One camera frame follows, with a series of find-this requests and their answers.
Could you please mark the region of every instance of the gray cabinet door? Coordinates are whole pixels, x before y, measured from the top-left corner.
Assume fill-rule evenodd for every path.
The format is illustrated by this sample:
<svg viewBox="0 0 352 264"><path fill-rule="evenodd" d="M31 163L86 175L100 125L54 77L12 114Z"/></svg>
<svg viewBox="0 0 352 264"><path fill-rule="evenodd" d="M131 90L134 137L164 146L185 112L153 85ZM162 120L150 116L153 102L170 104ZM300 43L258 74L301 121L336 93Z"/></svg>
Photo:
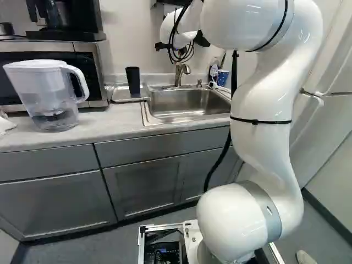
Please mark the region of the gray cabinet door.
<svg viewBox="0 0 352 264"><path fill-rule="evenodd" d="M92 144L0 153L0 182L99 169Z"/></svg>
<svg viewBox="0 0 352 264"><path fill-rule="evenodd" d="M95 143L102 168L211 150L225 144L228 126Z"/></svg>
<svg viewBox="0 0 352 264"><path fill-rule="evenodd" d="M0 228L19 240L114 222L99 170L0 184Z"/></svg>
<svg viewBox="0 0 352 264"><path fill-rule="evenodd" d="M119 219L171 206L178 193L182 157L104 169Z"/></svg>
<svg viewBox="0 0 352 264"><path fill-rule="evenodd" d="M201 151L188 154L184 161L183 186L181 189L181 201L198 199L203 193L205 178L218 159L222 148ZM224 185L233 181L235 164L238 156L231 146L209 183L209 188Z"/></svg>

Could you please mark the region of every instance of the sink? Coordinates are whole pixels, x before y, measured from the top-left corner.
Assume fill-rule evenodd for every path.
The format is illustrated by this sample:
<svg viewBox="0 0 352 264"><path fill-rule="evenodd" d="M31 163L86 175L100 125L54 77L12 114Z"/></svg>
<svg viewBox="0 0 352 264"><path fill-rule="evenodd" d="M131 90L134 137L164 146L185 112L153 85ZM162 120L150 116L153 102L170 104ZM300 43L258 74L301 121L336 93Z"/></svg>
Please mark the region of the sink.
<svg viewBox="0 0 352 264"><path fill-rule="evenodd" d="M196 86L149 88L141 106L145 126L228 117L231 109L223 93Z"/></svg>

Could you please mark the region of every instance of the blue mug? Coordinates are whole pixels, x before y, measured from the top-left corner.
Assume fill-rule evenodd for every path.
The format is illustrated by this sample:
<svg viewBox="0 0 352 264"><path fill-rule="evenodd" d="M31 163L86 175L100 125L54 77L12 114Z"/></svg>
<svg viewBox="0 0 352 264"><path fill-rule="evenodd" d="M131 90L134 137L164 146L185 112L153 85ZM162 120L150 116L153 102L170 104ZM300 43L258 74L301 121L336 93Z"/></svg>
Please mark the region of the blue mug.
<svg viewBox="0 0 352 264"><path fill-rule="evenodd" d="M216 84L218 86L225 87L229 73L230 72L228 70L218 70L218 79Z"/></svg>

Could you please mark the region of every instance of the refrigerator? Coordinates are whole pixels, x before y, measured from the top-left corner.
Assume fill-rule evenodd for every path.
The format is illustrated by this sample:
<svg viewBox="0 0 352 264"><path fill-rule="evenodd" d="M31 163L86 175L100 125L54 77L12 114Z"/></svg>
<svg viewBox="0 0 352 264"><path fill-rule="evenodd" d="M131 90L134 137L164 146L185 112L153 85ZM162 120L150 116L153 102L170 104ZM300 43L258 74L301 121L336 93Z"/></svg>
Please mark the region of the refrigerator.
<svg viewBox="0 0 352 264"><path fill-rule="evenodd" d="M351 9L341 6L303 87L305 94L296 98L290 158L301 188L352 131L351 17ZM238 180L254 171L244 164Z"/></svg>

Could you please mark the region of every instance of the gray countertop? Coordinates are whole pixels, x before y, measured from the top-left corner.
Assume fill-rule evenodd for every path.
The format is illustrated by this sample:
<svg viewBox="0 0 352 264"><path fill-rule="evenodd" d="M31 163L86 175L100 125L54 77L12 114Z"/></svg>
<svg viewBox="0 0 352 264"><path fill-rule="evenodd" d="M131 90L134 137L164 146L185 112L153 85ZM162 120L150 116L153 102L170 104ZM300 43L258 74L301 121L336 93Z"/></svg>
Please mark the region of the gray countertop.
<svg viewBox="0 0 352 264"><path fill-rule="evenodd" d="M139 102L110 104L105 111L82 112L76 127L58 133L38 131L30 117L11 117L17 128L0 137L0 153L90 144L229 125L229 118L143 126Z"/></svg>

